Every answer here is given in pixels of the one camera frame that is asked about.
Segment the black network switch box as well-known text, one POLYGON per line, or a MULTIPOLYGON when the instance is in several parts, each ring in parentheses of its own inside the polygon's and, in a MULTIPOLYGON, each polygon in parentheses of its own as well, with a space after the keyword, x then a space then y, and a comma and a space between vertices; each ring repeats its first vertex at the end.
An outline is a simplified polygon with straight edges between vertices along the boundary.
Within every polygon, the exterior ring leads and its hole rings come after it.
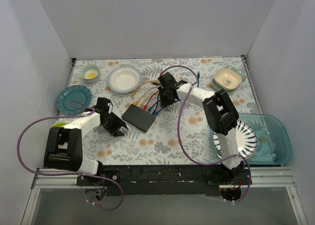
POLYGON ((134 104, 131 104, 122 115, 122 119, 139 130, 147 132, 156 120, 156 116, 134 104))

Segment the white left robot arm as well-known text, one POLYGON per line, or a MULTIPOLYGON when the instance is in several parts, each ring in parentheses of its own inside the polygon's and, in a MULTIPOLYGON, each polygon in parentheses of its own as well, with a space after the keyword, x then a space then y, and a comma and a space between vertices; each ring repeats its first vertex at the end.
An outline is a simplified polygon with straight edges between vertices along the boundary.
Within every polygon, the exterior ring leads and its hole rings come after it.
POLYGON ((83 117, 62 127, 49 130, 44 166, 53 169, 85 173, 95 186, 104 182, 105 174, 99 170, 101 163, 83 156, 83 138, 94 128, 101 126, 112 136, 124 136, 121 128, 126 123, 110 111, 112 102, 104 97, 97 99, 94 112, 88 111, 83 117))

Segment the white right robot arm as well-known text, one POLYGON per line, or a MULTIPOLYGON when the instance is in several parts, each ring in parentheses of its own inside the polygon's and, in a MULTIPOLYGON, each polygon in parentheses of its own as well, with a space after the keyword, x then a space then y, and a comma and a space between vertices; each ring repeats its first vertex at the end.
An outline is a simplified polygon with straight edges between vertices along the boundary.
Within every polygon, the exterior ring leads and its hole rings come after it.
POLYGON ((219 161, 221 164, 219 178, 231 185, 236 183, 241 178, 245 167, 236 139, 239 113, 226 91, 206 91, 187 81, 176 81, 169 72, 161 74, 158 80, 161 83, 158 90, 162 107, 172 105, 175 100, 182 101, 177 122, 177 134, 181 148, 184 146, 180 137, 180 118, 185 103, 189 102, 203 108, 210 129, 218 136, 222 156, 219 161))

